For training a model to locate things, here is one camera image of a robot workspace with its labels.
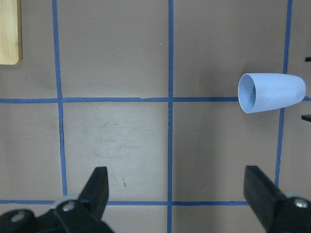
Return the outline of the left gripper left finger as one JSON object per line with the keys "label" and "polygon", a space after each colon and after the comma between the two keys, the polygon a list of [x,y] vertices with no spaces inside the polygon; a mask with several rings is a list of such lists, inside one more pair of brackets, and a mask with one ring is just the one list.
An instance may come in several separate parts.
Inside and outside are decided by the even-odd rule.
{"label": "left gripper left finger", "polygon": [[77,199],[57,202],[45,214],[15,209],[0,216],[2,233],[112,233],[102,221],[109,197],[106,167],[92,172]]}

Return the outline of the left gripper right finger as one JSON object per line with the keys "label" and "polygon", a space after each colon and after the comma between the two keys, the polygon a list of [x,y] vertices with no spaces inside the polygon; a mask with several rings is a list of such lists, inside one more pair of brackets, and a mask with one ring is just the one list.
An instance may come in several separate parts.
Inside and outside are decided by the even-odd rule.
{"label": "left gripper right finger", "polygon": [[246,166],[243,195],[267,233],[309,233],[311,202],[285,195],[258,166]]}

